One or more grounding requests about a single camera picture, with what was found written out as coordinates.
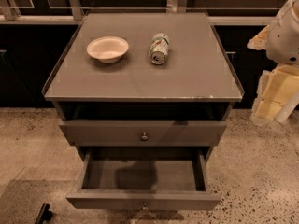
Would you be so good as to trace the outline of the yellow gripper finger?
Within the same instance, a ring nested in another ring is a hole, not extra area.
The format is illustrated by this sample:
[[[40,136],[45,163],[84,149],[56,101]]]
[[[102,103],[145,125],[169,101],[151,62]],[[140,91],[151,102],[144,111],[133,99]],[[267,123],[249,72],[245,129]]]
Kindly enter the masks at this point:
[[[299,66],[279,64],[271,72],[260,76],[257,97],[254,100],[251,120],[263,126],[275,117],[281,108],[299,91]]]
[[[269,26],[265,26],[256,36],[254,36],[247,44],[249,49],[266,50],[266,41]]]

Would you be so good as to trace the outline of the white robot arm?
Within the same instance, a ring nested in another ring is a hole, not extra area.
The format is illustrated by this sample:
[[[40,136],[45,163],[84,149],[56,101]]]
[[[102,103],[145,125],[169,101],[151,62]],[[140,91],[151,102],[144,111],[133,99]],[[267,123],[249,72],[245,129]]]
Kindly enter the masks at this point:
[[[299,0],[288,0],[247,47],[265,50],[266,57],[277,63],[275,69],[260,76],[251,120],[257,126],[283,122],[298,106]]]

